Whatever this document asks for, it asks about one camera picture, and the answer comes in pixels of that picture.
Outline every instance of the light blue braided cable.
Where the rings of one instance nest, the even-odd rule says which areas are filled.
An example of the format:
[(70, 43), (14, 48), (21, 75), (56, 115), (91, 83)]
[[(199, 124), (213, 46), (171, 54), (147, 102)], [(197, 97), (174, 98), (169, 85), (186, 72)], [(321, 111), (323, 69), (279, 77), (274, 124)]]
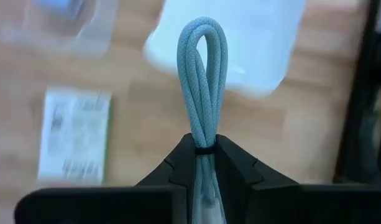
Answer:
[[(197, 51), (197, 43), (205, 36), (207, 69)], [(215, 143), (227, 72), (227, 43), (221, 26), (213, 19), (200, 17), (183, 29), (177, 52), (178, 73), (196, 147)], [(221, 195), (214, 169), (214, 155), (197, 156), (193, 207), (193, 223), (201, 223), (203, 206), (212, 206)]]

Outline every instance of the wooden surface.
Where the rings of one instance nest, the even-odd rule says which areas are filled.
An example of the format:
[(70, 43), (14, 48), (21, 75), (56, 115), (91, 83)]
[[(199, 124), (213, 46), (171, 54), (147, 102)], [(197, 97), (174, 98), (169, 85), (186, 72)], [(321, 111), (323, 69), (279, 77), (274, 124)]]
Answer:
[[(36, 173), (49, 85), (113, 92), (106, 185), (136, 184), (190, 131), (179, 81), (142, 59), (160, 4), (122, 1), (101, 60), (0, 43), (0, 223), (46, 186)], [(219, 133), (299, 182), (330, 182), (364, 18), (361, 0), (309, 0), (287, 78), (261, 100), (227, 92)]]

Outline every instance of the white plastic container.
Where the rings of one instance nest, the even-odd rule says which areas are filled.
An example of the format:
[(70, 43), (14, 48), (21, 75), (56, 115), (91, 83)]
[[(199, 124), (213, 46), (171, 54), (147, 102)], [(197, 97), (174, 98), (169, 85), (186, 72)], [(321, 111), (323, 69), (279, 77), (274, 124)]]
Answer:
[[(226, 88), (267, 95), (287, 72), (304, 8), (305, 0), (166, 0), (144, 54), (159, 69), (176, 73), (181, 30), (193, 19), (208, 16), (226, 34)], [(205, 65), (205, 41), (200, 41), (198, 50)]]
[(0, 40), (53, 52), (101, 56), (109, 48), (118, 0), (84, 0), (67, 18), (32, 0), (0, 0)]

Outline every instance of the clear plastic bag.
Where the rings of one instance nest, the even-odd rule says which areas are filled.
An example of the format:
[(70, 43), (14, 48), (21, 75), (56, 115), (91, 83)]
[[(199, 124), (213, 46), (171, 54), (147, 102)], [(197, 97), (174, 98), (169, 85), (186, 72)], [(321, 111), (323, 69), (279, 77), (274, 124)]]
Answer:
[(0, 0), (0, 40), (97, 57), (109, 48), (118, 0), (84, 0), (68, 18), (32, 0)]

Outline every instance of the black object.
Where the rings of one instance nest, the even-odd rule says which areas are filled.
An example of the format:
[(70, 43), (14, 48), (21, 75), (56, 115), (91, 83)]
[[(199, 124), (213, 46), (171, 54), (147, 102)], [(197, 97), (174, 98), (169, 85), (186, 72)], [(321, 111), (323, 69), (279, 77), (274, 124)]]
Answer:
[(357, 61), (334, 182), (381, 184), (381, 144), (374, 149), (374, 104), (381, 88), (381, 33), (376, 31), (381, 0), (371, 0)]
[[(39, 190), (17, 224), (191, 223), (196, 148), (185, 135), (135, 187)], [(228, 224), (381, 223), (381, 186), (300, 185), (217, 135), (215, 166)]]

